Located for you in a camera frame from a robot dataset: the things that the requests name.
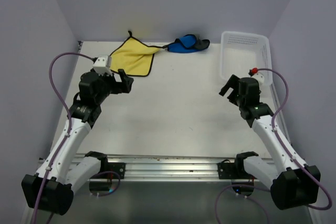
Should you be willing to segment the yellow towel black trim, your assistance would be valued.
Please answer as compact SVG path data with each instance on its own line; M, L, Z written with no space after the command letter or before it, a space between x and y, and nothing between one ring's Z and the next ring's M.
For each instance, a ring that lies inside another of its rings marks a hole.
M133 37L132 31L128 33L128 38L110 54L110 70L117 73L123 69L128 76L146 77L151 72L154 55L163 47L146 45Z

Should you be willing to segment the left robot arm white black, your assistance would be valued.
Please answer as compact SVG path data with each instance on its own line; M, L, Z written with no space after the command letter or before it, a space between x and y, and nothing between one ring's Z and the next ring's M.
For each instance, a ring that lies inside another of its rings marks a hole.
M101 113L101 104L111 94L129 93L133 78L123 69L118 70L121 80L113 74L99 75L94 70L80 77L79 92L68 112L68 121L56 145L44 163L33 175L25 175L22 189L30 208L64 215L70 208L75 193L92 177L117 178L121 176L108 165L107 155L89 151L82 161L70 168L77 150Z

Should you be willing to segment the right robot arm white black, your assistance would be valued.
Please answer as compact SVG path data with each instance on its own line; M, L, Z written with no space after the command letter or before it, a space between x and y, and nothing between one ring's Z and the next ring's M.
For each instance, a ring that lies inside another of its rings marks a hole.
M259 82L255 78L239 78L233 74L219 95L224 96L229 89L232 89L227 97L229 102L239 108L240 116L262 140L274 162L274 166L268 165L253 151L237 154L233 169L236 176L246 178L250 175L262 182L280 210L315 203L320 171L315 165L309 166L294 151L273 121L273 111L260 101Z

